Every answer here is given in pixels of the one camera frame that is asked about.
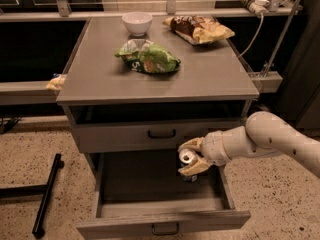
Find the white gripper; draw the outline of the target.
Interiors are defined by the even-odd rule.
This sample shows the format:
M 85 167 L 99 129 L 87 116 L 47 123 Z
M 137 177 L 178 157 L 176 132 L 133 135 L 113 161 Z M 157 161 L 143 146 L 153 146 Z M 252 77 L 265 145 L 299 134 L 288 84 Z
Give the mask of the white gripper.
M 229 163 L 239 151 L 240 135 L 236 130 L 215 131 L 203 137 L 193 138 L 178 148 L 178 152 L 191 149 L 200 152 L 203 158 L 182 161 L 178 172 L 183 176 L 193 176 L 207 171 L 211 165 L 222 166 Z

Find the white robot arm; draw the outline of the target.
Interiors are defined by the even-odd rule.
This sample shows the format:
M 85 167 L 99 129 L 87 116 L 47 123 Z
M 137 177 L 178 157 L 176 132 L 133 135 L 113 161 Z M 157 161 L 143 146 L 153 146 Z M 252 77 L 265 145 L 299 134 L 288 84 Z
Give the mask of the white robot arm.
M 244 126 L 214 131 L 178 148 L 179 169 L 184 176 L 223 166 L 235 158 L 274 157 L 285 154 L 320 177 L 320 142 L 292 128 L 280 117 L 266 111 L 251 114 Z

